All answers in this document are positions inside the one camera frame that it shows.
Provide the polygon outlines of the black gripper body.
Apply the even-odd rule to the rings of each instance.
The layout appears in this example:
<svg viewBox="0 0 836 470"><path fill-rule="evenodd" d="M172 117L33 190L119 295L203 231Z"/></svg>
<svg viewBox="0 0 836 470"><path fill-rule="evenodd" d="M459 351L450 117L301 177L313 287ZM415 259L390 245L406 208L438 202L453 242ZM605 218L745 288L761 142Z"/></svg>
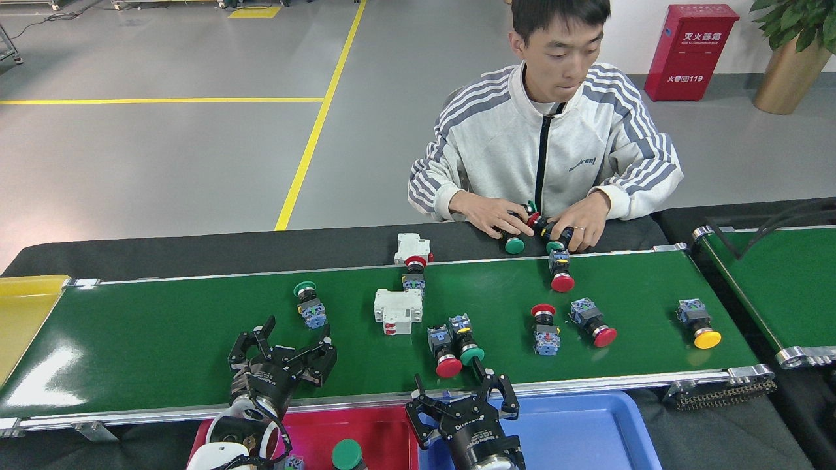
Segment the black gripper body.
<svg viewBox="0 0 836 470"><path fill-rule="evenodd" d="M299 382L300 372L295 369L269 363L245 366L233 375L230 404L253 392L256 398L271 405L275 416L285 416Z"/></svg>
<svg viewBox="0 0 836 470"><path fill-rule="evenodd" d="M526 468L519 436L505 434L496 420L442 420L438 431L456 469Z"/></svg>

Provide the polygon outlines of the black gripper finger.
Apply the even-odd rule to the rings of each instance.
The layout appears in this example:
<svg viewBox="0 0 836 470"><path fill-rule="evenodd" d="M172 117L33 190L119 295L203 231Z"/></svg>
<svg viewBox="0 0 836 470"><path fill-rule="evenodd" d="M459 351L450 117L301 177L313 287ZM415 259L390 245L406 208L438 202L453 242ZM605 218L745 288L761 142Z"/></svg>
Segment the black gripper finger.
<svg viewBox="0 0 836 470"><path fill-rule="evenodd" d="M427 451L433 441L442 436L441 428L445 419L451 422L462 419L462 413L452 404L440 399L430 398L426 392L412 392L412 400L406 404L406 414L415 439L422 451ZM420 416L427 415L438 424L436 428L421 422Z"/></svg>
<svg viewBox="0 0 836 470"><path fill-rule="evenodd" d="M257 325L250 332L241 332L228 354L228 365L231 371L254 371L257 366L277 365L275 363L274 348L268 344L269 335L274 330L275 317L270 315L263 325ZM253 358L247 358L247 352L257 346L257 353Z"/></svg>
<svg viewBox="0 0 836 470"><path fill-rule="evenodd" d="M477 387L477 392L473 396L474 413L495 419L516 420L519 418L519 400L507 375L483 372L479 374L479 380L480 386ZM502 397L499 409L495 409L489 403L492 392L498 392Z"/></svg>
<svg viewBox="0 0 836 470"><path fill-rule="evenodd" d="M293 380L304 380L323 386L337 360L337 351L330 337L323 337L315 345L290 353L281 360L281 368Z"/></svg>

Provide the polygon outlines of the person's right hand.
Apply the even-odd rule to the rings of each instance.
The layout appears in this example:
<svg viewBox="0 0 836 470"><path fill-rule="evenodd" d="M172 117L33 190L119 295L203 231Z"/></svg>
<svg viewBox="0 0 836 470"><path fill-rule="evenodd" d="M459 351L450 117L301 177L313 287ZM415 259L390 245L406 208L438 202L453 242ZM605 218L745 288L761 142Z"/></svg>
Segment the person's right hand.
<svg viewBox="0 0 836 470"><path fill-rule="evenodd" d="M488 198L469 191L457 191L449 202L449 211L464 216L490 238L502 235L534 235L532 227L526 225L526 212L520 204L502 198Z"/></svg>

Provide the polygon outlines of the person's left hand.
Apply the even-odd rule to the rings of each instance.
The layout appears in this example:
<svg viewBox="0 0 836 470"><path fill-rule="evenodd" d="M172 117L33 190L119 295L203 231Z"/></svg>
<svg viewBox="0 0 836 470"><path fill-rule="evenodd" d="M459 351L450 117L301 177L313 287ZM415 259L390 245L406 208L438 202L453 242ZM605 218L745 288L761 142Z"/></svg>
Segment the person's left hand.
<svg viewBox="0 0 836 470"><path fill-rule="evenodd" d="M594 189L584 199L549 219L554 222L551 238L559 239L567 227L573 227L573 237L568 242L570 252L583 252L596 246L602 237L610 206L609 197Z"/></svg>

